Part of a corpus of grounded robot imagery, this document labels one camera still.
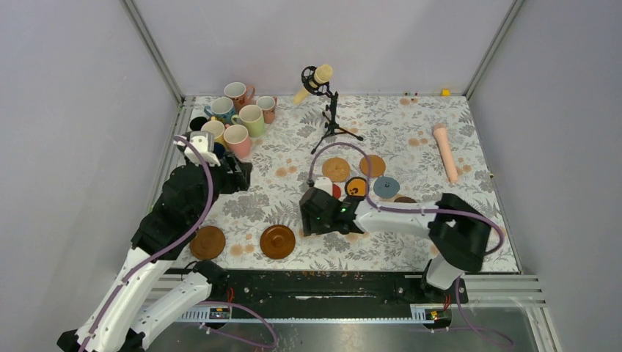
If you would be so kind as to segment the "brown wooden coaster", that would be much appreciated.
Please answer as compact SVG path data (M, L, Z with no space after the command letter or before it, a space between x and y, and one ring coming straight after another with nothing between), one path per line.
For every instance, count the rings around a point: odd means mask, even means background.
M190 242L191 254L198 260L212 260L224 250L226 238L223 231L215 226L201 227Z

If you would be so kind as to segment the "cream microphone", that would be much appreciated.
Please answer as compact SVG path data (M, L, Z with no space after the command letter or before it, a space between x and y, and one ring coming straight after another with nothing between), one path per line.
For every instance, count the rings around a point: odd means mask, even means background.
M328 96L332 93L329 88L329 82L332 78L333 68L331 65L324 64L321 66L307 66L301 72L301 82L303 88L300 89L293 97L293 104L299 105L309 95Z

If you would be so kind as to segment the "dark blue mug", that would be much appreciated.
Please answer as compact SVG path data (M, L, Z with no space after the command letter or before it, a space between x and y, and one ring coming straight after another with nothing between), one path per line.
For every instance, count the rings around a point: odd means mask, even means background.
M213 153L216 155L217 158L222 158L226 152L227 150L223 144L220 144L218 142L213 143Z

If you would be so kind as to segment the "pink cylindrical roller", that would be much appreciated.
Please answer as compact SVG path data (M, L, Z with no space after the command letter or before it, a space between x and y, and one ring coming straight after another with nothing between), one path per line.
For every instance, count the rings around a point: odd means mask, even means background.
M449 143L446 126L442 123L435 124L435 126L433 126L433 136L436 140L448 180L450 183L457 183L458 171Z

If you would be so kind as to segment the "woven rattan coaster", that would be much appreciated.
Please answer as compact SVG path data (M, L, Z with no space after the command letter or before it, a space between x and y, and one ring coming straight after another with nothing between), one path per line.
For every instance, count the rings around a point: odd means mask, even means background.
M322 173L332 182L341 183L350 177L351 167L344 158L332 157L323 163Z

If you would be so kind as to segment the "yellow mug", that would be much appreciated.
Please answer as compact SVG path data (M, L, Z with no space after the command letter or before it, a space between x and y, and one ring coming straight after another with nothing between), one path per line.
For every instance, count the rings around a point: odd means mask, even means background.
M207 121L202 127L201 127L201 131L202 132L208 132L213 136L213 140L216 143L219 143L221 145L223 145L224 147L227 146L225 140L224 140L224 132L226 130L226 126L223 122L220 122L219 120L210 120Z

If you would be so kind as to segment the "black microphone tripod stand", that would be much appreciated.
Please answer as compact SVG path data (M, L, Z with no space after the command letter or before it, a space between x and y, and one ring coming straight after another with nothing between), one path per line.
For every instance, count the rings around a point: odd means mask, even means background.
M319 139L318 143L310 151L311 155L314 155L318 151L318 148L320 147L320 144L325 139L327 139L328 137L331 137L331 136L348 134L348 135L356 138L359 141L363 141L364 140L364 138L362 136L358 136L357 134L355 134L353 132L347 131L346 129L342 128L340 126L340 124L337 122L337 102L338 102L339 94L338 94L338 92L333 92L333 91L331 91L331 93L332 93L331 97L328 97L328 96L325 96L325 95L318 96L318 97L326 97L326 98L329 99L329 104L327 104L325 106L324 110L322 111L322 116L326 120L326 122L324 124L324 128L326 129L326 131L324 132L322 137Z

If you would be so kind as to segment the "blue round coaster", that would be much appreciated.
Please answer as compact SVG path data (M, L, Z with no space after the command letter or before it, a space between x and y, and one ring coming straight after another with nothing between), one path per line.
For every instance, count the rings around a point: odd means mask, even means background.
M380 176L373 184L373 192L382 199L390 199L400 191L400 183L392 177Z

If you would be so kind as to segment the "blue patterned mug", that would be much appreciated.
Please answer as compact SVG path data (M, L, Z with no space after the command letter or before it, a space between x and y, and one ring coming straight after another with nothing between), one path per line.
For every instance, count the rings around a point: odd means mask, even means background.
M232 124L233 116L237 114L233 100L228 97L215 99L205 106L204 112L208 118L215 117L224 124Z

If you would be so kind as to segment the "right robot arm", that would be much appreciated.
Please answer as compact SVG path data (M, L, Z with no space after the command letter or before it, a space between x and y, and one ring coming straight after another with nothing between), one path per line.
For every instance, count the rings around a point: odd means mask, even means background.
M429 239L439 253L416 291L432 302L444 301L463 274L481 270L491 233L485 217L450 193L433 203L394 203L362 196L339 200L311 187L299 207L305 235L391 232Z

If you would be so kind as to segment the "black mug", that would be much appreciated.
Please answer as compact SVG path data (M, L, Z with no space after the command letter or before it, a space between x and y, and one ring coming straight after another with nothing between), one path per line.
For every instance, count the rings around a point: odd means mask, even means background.
M203 116L195 117L189 123L189 130L190 131L201 131L203 125L207 122L208 122L207 117L203 117Z

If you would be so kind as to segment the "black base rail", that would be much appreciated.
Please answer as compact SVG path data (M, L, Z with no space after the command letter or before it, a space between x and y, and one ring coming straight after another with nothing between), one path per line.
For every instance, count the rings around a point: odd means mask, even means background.
M242 308L233 318L375 319L410 318L411 306L469 300L464 280L440 290L421 273L383 271L289 271L229 269L209 299L231 300Z

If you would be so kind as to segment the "light wooden round coaster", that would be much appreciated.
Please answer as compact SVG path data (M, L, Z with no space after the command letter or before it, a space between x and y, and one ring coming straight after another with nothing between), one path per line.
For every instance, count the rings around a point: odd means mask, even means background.
M380 177L386 171L386 164L380 156L368 155L360 159L359 168L366 177Z

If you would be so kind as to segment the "brown wooden knob lid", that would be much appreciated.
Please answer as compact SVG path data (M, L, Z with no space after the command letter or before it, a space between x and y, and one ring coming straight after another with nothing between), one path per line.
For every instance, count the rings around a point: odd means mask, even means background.
M289 256L296 245L292 229L276 224L266 228L260 236L260 248L265 256L281 260Z

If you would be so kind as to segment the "red round coaster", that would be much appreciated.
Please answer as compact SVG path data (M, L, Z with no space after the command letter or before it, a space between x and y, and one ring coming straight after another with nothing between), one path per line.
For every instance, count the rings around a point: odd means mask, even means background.
M342 196L341 187L339 187L336 183L332 184L332 196L336 199L340 199Z

